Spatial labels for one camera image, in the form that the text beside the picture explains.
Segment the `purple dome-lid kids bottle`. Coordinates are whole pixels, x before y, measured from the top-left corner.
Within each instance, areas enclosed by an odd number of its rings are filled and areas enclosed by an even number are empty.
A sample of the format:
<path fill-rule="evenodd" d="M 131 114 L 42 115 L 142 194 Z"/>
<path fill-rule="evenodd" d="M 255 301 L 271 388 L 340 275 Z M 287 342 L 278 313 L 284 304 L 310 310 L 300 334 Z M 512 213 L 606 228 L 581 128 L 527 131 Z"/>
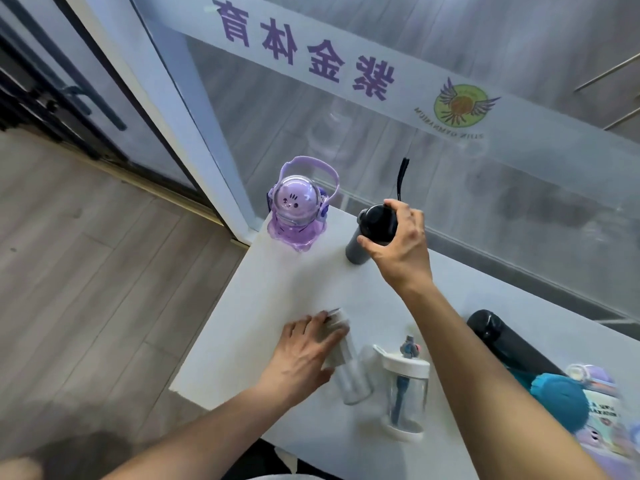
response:
<path fill-rule="evenodd" d="M 332 194 L 304 175 L 288 175 L 295 164 L 308 164 L 332 177 Z M 270 221 L 268 234 L 297 252 L 306 252 L 326 230 L 331 200 L 340 189 L 339 174 L 322 160 L 299 155 L 284 163 L 277 183 L 267 194 Z"/>

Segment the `glass partition with frosted band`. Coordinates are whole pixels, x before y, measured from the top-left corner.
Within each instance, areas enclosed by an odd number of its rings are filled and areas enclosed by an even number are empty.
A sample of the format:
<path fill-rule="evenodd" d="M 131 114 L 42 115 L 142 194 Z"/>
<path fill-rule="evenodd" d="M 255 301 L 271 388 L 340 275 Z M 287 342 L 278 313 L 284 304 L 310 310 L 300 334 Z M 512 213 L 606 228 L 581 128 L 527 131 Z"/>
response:
<path fill-rule="evenodd" d="M 396 197 L 437 252 L 640 340 L 640 132 L 567 111 L 574 0 L 132 0 L 186 37 L 255 224 L 284 161 L 319 158 L 352 215 Z M 450 77 L 501 96 L 486 139 L 425 131 Z"/>

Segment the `dark grey bottle with strap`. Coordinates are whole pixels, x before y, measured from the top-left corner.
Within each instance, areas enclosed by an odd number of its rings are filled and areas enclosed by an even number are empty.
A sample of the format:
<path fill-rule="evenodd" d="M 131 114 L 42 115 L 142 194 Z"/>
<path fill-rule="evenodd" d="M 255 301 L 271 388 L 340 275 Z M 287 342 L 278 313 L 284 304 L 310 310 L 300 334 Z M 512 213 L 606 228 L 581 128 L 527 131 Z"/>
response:
<path fill-rule="evenodd" d="M 358 244 L 358 236 L 365 236 L 378 243 L 393 241 L 396 250 L 396 264 L 407 254 L 412 243 L 418 239 L 420 234 L 418 222 L 412 209 L 401 199 L 402 183 L 409 161 L 408 158 L 402 160 L 396 181 L 396 199 L 373 205 L 359 213 L 356 231 L 345 249 L 345 256 L 350 263 L 363 265 L 371 259 Z M 396 264 L 377 266 L 386 273 Z"/>

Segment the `white door frame post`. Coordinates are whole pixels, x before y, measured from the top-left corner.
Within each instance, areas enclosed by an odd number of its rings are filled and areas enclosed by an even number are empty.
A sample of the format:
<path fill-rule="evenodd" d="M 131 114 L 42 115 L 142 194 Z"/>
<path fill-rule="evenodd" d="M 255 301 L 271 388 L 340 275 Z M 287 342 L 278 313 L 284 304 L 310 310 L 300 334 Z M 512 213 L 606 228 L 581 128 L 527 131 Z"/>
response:
<path fill-rule="evenodd" d="M 146 23 L 132 0 L 64 0 L 236 240 L 251 245 L 255 212 L 186 37 Z"/>

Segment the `clear bottle with white lid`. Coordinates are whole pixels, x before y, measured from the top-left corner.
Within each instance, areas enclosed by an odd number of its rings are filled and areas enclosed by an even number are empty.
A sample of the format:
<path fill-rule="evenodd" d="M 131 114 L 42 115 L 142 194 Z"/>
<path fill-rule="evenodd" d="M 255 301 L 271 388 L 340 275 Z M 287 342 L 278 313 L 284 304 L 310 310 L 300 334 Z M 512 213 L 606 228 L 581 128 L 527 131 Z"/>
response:
<path fill-rule="evenodd" d="M 420 345 L 407 335 L 398 352 L 374 345 L 387 382 L 383 430 L 396 441 L 418 443 L 424 437 L 431 364 L 420 356 Z"/>

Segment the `person's black trousers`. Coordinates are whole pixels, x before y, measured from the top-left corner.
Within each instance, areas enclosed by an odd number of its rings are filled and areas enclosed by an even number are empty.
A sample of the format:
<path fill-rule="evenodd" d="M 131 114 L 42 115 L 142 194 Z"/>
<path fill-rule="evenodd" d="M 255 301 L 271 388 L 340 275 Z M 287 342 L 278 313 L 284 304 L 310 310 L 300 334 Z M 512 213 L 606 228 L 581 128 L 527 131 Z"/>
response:
<path fill-rule="evenodd" d="M 292 475 L 292 471 L 277 455 L 275 446 L 258 439 L 235 461 L 221 480 L 252 480 L 287 475 Z"/>

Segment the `person's left hand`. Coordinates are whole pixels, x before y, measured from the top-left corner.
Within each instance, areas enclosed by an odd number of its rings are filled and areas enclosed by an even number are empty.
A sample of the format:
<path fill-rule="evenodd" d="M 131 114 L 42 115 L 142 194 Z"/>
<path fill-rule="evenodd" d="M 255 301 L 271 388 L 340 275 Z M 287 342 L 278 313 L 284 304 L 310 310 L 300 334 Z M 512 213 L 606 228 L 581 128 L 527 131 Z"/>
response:
<path fill-rule="evenodd" d="M 305 315 L 284 325 L 274 353 L 254 387 L 261 406 L 277 414 L 300 404 L 318 389 L 318 372 L 326 368 L 324 361 L 349 332 L 334 330 L 321 340 L 327 312 Z"/>

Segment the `person's right forearm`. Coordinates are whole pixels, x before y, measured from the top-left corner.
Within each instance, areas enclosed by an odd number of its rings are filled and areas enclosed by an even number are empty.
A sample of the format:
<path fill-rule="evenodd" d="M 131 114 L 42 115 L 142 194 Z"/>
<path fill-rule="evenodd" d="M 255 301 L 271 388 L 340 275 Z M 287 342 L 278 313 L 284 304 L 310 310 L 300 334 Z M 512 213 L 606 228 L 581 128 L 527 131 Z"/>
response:
<path fill-rule="evenodd" d="M 610 480 L 426 276 L 396 292 L 418 325 L 480 480 Z"/>

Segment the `black insulated bottle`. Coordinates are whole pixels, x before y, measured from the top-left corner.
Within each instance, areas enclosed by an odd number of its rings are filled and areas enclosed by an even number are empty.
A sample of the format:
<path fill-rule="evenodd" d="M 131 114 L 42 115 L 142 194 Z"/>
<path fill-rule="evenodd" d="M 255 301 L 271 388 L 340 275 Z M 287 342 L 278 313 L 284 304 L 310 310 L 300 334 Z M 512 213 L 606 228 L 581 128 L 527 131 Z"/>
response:
<path fill-rule="evenodd" d="M 532 381 L 542 374 L 566 376 L 564 371 L 519 336 L 497 314 L 485 309 L 475 311 L 469 316 L 467 325 L 517 377 Z"/>

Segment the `clear bottle with grey lid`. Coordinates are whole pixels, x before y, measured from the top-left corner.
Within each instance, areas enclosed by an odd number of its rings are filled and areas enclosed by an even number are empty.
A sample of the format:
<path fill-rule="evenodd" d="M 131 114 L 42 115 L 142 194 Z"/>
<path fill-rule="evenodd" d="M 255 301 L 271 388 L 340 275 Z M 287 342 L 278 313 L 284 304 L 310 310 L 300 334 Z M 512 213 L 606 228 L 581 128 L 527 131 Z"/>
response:
<path fill-rule="evenodd" d="M 347 314 L 342 308 L 327 313 L 319 338 L 328 338 L 334 330 L 351 329 Z M 350 332 L 332 348 L 324 361 L 325 367 L 333 369 L 332 380 L 338 387 L 345 405 L 352 406 L 366 400 L 373 393 L 368 372 L 361 361 Z"/>

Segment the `person's right hand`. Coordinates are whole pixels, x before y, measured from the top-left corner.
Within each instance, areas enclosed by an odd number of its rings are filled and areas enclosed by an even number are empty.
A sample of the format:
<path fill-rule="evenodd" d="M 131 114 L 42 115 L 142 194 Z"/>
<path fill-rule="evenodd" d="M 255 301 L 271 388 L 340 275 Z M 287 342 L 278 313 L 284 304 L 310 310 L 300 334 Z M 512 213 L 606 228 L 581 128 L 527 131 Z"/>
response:
<path fill-rule="evenodd" d="M 418 209 L 411 209 L 418 222 L 420 232 L 418 239 L 412 243 L 407 254 L 391 270 L 384 273 L 379 269 L 385 281 L 403 298 L 409 295 L 425 296 L 434 288 L 424 213 Z"/>

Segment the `teal bottle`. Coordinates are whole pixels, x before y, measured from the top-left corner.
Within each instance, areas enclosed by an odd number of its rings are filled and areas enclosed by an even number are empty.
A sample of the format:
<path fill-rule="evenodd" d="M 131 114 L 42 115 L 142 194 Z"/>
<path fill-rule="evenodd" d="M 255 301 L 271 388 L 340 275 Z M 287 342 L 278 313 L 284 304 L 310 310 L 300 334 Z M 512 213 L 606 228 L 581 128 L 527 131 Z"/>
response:
<path fill-rule="evenodd" d="M 581 384 L 563 374 L 533 374 L 508 368 L 521 386 L 571 435 L 588 422 L 589 401 Z"/>

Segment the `metal rail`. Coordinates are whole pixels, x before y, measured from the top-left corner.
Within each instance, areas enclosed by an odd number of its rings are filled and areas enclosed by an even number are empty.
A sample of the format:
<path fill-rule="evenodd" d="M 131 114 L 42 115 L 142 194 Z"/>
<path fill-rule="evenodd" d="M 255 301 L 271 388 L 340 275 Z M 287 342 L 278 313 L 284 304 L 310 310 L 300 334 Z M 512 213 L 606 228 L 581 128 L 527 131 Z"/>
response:
<path fill-rule="evenodd" d="M 603 131 L 610 131 L 614 128 L 619 127 L 620 125 L 628 122 L 629 120 L 635 118 L 636 116 L 638 116 L 640 114 L 640 106 L 638 106 L 638 108 L 634 109 L 633 111 L 627 113 L 626 115 L 620 117 L 619 119 L 613 121 L 612 123 L 608 124 L 607 126 L 605 126 L 603 128 Z"/>
<path fill-rule="evenodd" d="M 632 57 L 630 57 L 629 59 L 625 60 L 624 62 L 621 62 L 615 66 L 613 66 L 612 68 L 604 71 L 603 73 L 597 75 L 596 77 L 588 80 L 587 82 L 582 83 L 581 85 L 579 85 L 578 87 L 574 88 L 573 92 L 574 93 L 578 93 L 580 91 L 582 91 L 585 88 L 588 88 L 592 85 L 594 85 L 595 83 L 603 80 L 604 78 L 619 72 L 620 70 L 628 67 L 631 64 L 634 64 L 636 62 L 640 61 L 640 53 L 633 55 Z"/>

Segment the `person's left forearm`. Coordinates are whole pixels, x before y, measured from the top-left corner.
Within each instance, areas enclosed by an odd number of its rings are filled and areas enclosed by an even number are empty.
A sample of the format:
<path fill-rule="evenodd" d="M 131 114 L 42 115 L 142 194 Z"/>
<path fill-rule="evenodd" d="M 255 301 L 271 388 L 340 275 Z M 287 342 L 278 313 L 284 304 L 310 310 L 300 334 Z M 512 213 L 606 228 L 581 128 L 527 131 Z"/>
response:
<path fill-rule="evenodd" d="M 102 480 L 221 480 L 253 443 L 314 391 L 251 387 L 167 435 Z"/>

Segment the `purple printed kids bottle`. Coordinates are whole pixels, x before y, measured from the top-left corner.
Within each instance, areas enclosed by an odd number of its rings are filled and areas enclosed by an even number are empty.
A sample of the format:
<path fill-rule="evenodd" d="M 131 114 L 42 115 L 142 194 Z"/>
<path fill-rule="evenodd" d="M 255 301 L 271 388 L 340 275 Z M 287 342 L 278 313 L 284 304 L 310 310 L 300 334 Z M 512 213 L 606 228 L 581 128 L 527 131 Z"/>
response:
<path fill-rule="evenodd" d="M 612 480 L 640 480 L 640 459 L 627 423 L 619 387 L 596 365 L 576 363 L 566 374 L 579 382 L 589 405 L 589 417 L 574 434 L 582 448 Z"/>

